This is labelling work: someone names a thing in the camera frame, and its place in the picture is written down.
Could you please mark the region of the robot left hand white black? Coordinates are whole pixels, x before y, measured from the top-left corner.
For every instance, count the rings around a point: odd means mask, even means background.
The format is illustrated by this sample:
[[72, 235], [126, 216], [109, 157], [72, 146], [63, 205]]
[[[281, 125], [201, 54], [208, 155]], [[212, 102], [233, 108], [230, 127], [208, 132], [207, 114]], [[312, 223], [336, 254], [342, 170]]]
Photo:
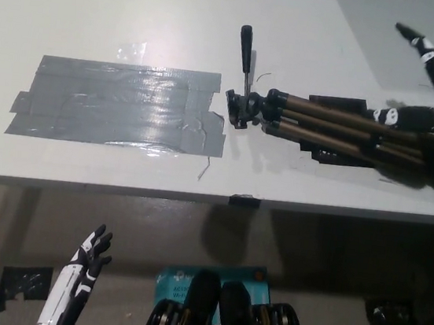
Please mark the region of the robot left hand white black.
[[102, 268], [112, 261], [105, 251], [113, 234], [106, 230], [104, 224], [94, 230], [61, 269], [37, 325], [76, 325]]

